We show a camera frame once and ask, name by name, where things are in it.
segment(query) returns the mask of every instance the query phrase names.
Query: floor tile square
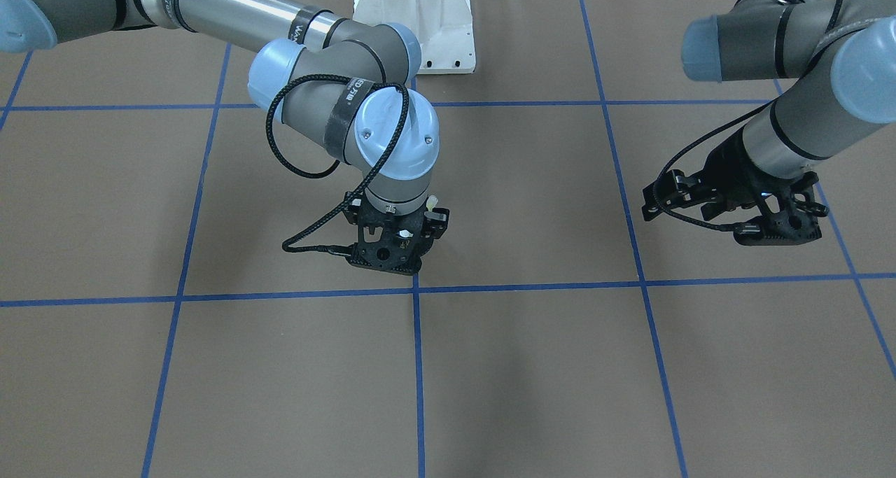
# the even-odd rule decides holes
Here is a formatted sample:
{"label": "floor tile square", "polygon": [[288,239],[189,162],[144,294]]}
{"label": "floor tile square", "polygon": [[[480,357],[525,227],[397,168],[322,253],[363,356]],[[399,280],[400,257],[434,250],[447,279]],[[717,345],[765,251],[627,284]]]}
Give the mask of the floor tile square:
{"label": "floor tile square", "polygon": [[864,280],[864,293],[877,317],[890,354],[896,353],[896,279]]}
{"label": "floor tile square", "polygon": [[585,0],[608,99],[771,99],[770,80],[698,83],[685,76],[687,26],[736,0]]}
{"label": "floor tile square", "polygon": [[422,286],[637,280],[601,108],[439,108]]}
{"label": "floor tile square", "polygon": [[426,475],[678,476],[638,289],[423,294]]}
{"label": "floor tile square", "polygon": [[0,299],[176,293],[210,115],[13,112]]}
{"label": "floor tile square", "polygon": [[896,125],[856,143],[815,170],[860,272],[896,272],[893,210],[886,189],[896,187]]}
{"label": "floor tile square", "polygon": [[[300,168],[323,171],[333,162],[295,131],[277,127],[275,133],[284,155]],[[298,177],[274,158],[265,139],[265,112],[224,109],[205,175],[186,293],[410,287],[410,277],[355,268],[331,255],[281,249],[284,239],[330,212],[359,182],[361,173],[346,165],[320,181]],[[298,245],[356,241],[358,228],[340,214]]]}
{"label": "floor tile square", "polygon": [[183,305],[153,476],[416,476],[412,298]]}
{"label": "floor tile square", "polygon": [[471,0],[476,72],[419,76],[430,101],[598,99],[579,0]]}
{"label": "floor tile square", "polygon": [[141,29],[36,51],[16,105],[215,102],[225,44],[182,29]]}
{"label": "floor tile square", "polygon": [[896,475],[896,382],[852,281],[650,299],[689,475]]}
{"label": "floor tile square", "polygon": [[[847,274],[831,223],[820,220],[822,239],[802,246],[742,246],[731,233],[713,232],[668,216],[650,223],[641,216],[641,189],[680,149],[756,105],[611,106],[615,143],[625,177],[631,217],[644,274],[650,280]],[[708,152],[724,141],[710,140],[676,163],[690,175],[703,168]],[[685,213],[700,218],[699,207]],[[756,210],[722,214],[715,223],[758,216]]]}
{"label": "floor tile square", "polygon": [[170,303],[0,309],[0,475],[140,475],[170,320]]}

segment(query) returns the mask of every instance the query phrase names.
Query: blue grid line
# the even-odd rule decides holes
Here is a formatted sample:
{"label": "blue grid line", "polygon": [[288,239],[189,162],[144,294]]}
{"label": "blue grid line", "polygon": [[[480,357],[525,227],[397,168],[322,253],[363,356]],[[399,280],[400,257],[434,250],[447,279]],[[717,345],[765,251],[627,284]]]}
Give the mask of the blue grid line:
{"label": "blue grid line", "polygon": [[[818,189],[818,195],[822,200],[822,203],[825,204],[825,206],[828,206],[828,198],[825,196],[825,191],[822,189],[822,185],[817,184],[815,187]],[[839,229],[839,226],[837,225],[837,219],[834,217],[833,212],[828,216],[828,219],[831,221],[834,235],[837,237],[837,242],[841,246],[841,251],[843,251],[843,258],[846,259],[849,273],[852,274],[851,278],[855,284],[855,289],[858,290],[858,296],[860,296],[860,299],[862,300],[862,305],[864,305],[864,311],[868,315],[868,321],[871,321],[871,328],[874,329],[874,334],[877,336],[877,343],[881,345],[883,357],[890,366],[890,373],[893,375],[893,379],[896,380],[896,363],[893,361],[893,354],[890,352],[890,347],[887,345],[886,338],[883,337],[883,331],[881,331],[881,326],[877,322],[877,316],[874,315],[874,309],[871,307],[871,302],[868,300],[867,294],[865,294],[865,287],[862,286],[862,281],[858,276],[858,272],[855,271],[855,265],[852,262],[851,255],[849,255],[846,242],[843,241],[841,229]]]}
{"label": "blue grid line", "polygon": [[851,274],[821,274],[821,275],[781,275],[771,277],[727,277],[717,279],[681,279],[681,280],[656,280],[644,281],[650,287],[672,286],[725,286],[725,284],[755,284],[755,283],[802,283],[802,281],[844,281],[852,280]]}
{"label": "blue grid line", "polygon": [[[215,105],[220,104],[221,97],[224,95],[224,82],[227,76],[228,63],[230,63],[230,44],[224,47],[224,60],[221,64],[220,78],[218,79],[218,93],[215,97]],[[174,304],[174,310],[171,312],[171,325],[169,326],[169,336],[165,344],[165,356],[162,360],[161,373],[159,378],[159,389],[156,392],[156,402],[153,407],[153,420],[150,422],[150,434],[146,441],[146,453],[143,456],[143,472],[141,478],[148,478],[150,468],[153,464],[153,452],[155,450],[156,434],[159,430],[159,420],[161,417],[162,402],[165,398],[165,386],[167,385],[167,373],[171,365],[171,355],[174,351],[175,336],[177,334],[177,321],[180,319],[180,309],[183,301],[183,288],[186,286],[186,274],[190,266],[190,257],[193,254],[193,239],[196,235],[196,223],[199,220],[199,207],[202,203],[202,192],[204,192],[205,172],[209,166],[209,155],[211,154],[211,144],[214,142],[215,129],[218,124],[218,112],[220,109],[215,107],[211,112],[211,122],[209,125],[209,134],[205,142],[205,153],[202,156],[202,168],[199,170],[199,183],[196,185],[196,198],[192,206],[192,218],[190,219],[190,230],[188,238],[186,238],[186,246],[183,248],[183,268],[181,269],[180,279],[177,283],[177,294]]]}
{"label": "blue grid line", "polygon": [[[768,99],[621,99],[620,101],[437,101],[434,107],[563,107],[598,105],[762,105]],[[214,108],[258,108],[253,103],[174,103],[111,105],[22,105],[0,108],[2,112],[58,111],[199,111]]]}
{"label": "blue grid line", "polygon": [[416,475],[426,478],[426,424],[423,399],[423,335],[420,331],[420,275],[414,275],[414,365],[416,375]]}
{"label": "blue grid line", "polygon": [[770,99],[646,99],[646,101],[605,101],[607,105],[762,105]]}
{"label": "blue grid line", "polygon": [[860,280],[896,279],[896,273],[858,274]]}
{"label": "blue grid line", "polygon": [[[806,283],[807,281],[851,281],[855,277],[860,280],[896,279],[896,273],[868,274],[815,274],[815,275],[778,275],[768,277],[725,277],[706,279],[669,279],[645,280],[647,287],[670,286],[725,286],[725,284],[758,284],[758,283]],[[521,283],[504,286],[432,286],[417,287],[420,294],[445,293],[511,293],[537,292],[537,290],[594,290],[620,289],[640,287],[640,281],[596,281],[596,283]],[[79,305],[115,305],[140,303],[173,303],[182,302],[238,302],[238,300],[300,300],[310,297],[362,297],[362,296],[394,296],[413,294],[410,287],[387,289],[346,289],[346,290],[297,290],[284,293],[221,293],[193,294],[183,297],[172,296],[134,296],[134,297],[76,297],[76,299],[58,300],[0,300],[0,308],[29,307],[67,307]]]}
{"label": "blue grid line", "polygon": [[146,296],[146,297],[73,297],[64,300],[6,300],[0,302],[2,308],[29,308],[29,307],[67,307],[79,305],[120,305],[130,303],[173,303],[176,296]]}
{"label": "blue grid line", "polygon": [[617,289],[639,287],[640,281],[596,281],[596,283],[518,283],[505,286],[444,286],[421,287],[422,294],[443,293],[508,293],[515,290],[575,290],[575,289]]}
{"label": "blue grid line", "polygon": [[22,87],[22,81],[25,79],[25,71],[28,70],[28,64],[32,62],[32,54],[33,51],[29,51],[22,60],[22,67],[19,69],[18,76],[15,77],[13,91],[9,93],[9,98],[6,99],[6,107],[3,108],[3,114],[0,115],[0,130],[3,130],[3,127],[6,124],[6,118],[9,118],[9,113],[12,111],[15,96],[19,95],[19,88]]}
{"label": "blue grid line", "polygon": [[297,290],[288,293],[244,293],[244,294],[199,294],[183,296],[184,302],[234,302],[235,300],[299,300],[307,297],[358,297],[358,296],[392,296],[395,294],[412,294],[407,288],[393,289],[346,289],[346,290]]}
{"label": "blue grid line", "polygon": [[211,103],[183,103],[183,104],[146,104],[146,105],[26,105],[13,107],[11,111],[180,111],[183,109],[218,107]]}
{"label": "blue grid line", "polygon": [[588,38],[589,51],[591,51],[591,62],[594,66],[594,78],[596,80],[596,83],[598,83],[598,94],[601,96],[601,101],[603,102],[601,108],[603,109],[604,122],[607,126],[607,137],[609,140],[610,152],[613,155],[613,166],[615,168],[615,174],[617,174],[619,195],[621,197],[623,210],[625,212],[625,222],[626,226],[628,227],[628,234],[631,242],[631,251],[633,251],[634,255],[634,264],[636,264],[636,268],[638,271],[640,293],[641,297],[643,297],[644,300],[644,309],[647,314],[647,324],[650,326],[650,339],[652,339],[653,341],[653,351],[654,355],[656,356],[657,369],[659,370],[659,381],[663,389],[663,398],[665,398],[666,401],[666,412],[668,412],[669,426],[672,431],[672,440],[675,444],[675,454],[678,457],[678,468],[681,471],[682,478],[687,478],[687,464],[685,462],[685,452],[681,444],[681,436],[678,432],[678,419],[675,415],[675,405],[673,405],[672,403],[672,392],[670,392],[669,390],[669,380],[668,378],[666,378],[666,364],[665,361],[663,361],[662,347],[660,347],[659,343],[659,334],[657,332],[656,323],[653,319],[653,308],[652,304],[650,304],[650,294],[648,293],[647,284],[645,283],[643,265],[641,264],[641,253],[638,249],[638,240],[636,238],[636,233],[634,233],[634,223],[631,222],[631,210],[629,209],[628,197],[625,193],[625,183],[622,175],[622,167],[619,164],[619,155],[617,152],[617,146],[615,146],[615,137],[613,134],[613,124],[610,121],[610,113],[607,106],[607,96],[604,92],[604,83],[601,78],[601,65],[598,61],[598,54],[596,54],[594,38],[592,36],[592,26],[589,22],[588,9],[585,6],[585,0],[579,0],[579,6],[580,9],[582,9],[582,22],[585,25],[585,35]]}

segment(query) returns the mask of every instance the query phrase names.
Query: silver metal tube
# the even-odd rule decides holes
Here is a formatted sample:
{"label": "silver metal tube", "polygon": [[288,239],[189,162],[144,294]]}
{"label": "silver metal tube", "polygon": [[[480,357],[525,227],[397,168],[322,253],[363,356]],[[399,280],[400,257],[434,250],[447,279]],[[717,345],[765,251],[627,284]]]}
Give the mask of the silver metal tube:
{"label": "silver metal tube", "polygon": [[179,0],[178,6],[183,22],[193,31],[252,51],[287,37],[304,7],[291,0]]}
{"label": "silver metal tube", "polygon": [[797,178],[885,126],[849,114],[832,91],[832,63],[845,41],[832,45],[812,72],[743,127],[743,147],[756,167]]}

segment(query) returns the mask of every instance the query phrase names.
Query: robotic arm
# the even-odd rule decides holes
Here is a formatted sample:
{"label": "robotic arm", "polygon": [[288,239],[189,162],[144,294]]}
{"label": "robotic arm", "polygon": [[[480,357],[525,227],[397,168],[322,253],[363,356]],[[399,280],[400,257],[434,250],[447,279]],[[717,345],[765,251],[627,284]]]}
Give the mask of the robotic arm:
{"label": "robotic arm", "polygon": [[[644,219],[667,213],[733,232],[742,245],[820,238],[813,166],[896,122],[896,0],[738,0],[727,15],[693,22],[682,62],[694,80],[798,77],[784,95],[686,147],[643,189]],[[698,143],[744,120],[701,171],[670,168]],[[673,212],[701,206],[704,220]],[[736,208],[748,222],[710,224]]]}
{"label": "robotic arm", "polygon": [[[285,251],[328,252],[356,267],[410,275],[448,226],[449,211],[435,208],[428,194],[438,117],[403,86],[421,57],[416,37],[400,24],[368,26],[291,0],[0,0],[0,15],[0,50],[7,52],[151,26],[202,32],[256,51],[249,93],[268,111],[268,142],[282,165],[305,178],[326,177],[339,162],[364,174],[339,206],[283,242]],[[334,165],[311,173],[288,162],[273,121],[320,144]],[[356,243],[294,246],[339,213],[358,226]]]}

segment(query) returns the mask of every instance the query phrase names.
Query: light blue joint cap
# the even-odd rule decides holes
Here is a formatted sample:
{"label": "light blue joint cap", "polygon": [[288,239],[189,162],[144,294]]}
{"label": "light blue joint cap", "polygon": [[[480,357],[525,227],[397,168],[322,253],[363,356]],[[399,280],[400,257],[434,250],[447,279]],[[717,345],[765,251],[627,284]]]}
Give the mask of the light blue joint cap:
{"label": "light blue joint cap", "polygon": [[33,0],[0,0],[0,51],[49,50],[58,42],[53,25]]}
{"label": "light blue joint cap", "polygon": [[831,86],[837,101],[856,118],[896,122],[896,16],[846,41],[834,57]]}
{"label": "light blue joint cap", "polygon": [[[268,42],[249,67],[249,96],[255,104],[265,111],[271,108],[277,93],[289,82],[298,56],[305,50],[305,45],[296,44],[288,38],[278,38]],[[283,103],[277,106],[274,117],[283,122]]]}
{"label": "light blue joint cap", "polygon": [[398,33],[401,41],[404,41],[404,47],[407,49],[407,80],[412,80],[423,64],[423,51],[420,50],[420,41],[417,40],[414,32],[410,31],[410,28],[401,23],[385,24],[393,28]]}
{"label": "light blue joint cap", "polygon": [[681,45],[681,63],[691,80],[722,82],[718,16],[713,15],[688,25]]}
{"label": "light blue joint cap", "polygon": [[[397,181],[423,177],[439,156],[439,118],[420,93],[409,91],[410,109],[395,150],[380,173]],[[371,167],[383,155],[401,115],[401,93],[384,88],[372,93],[355,117],[355,140]]]}

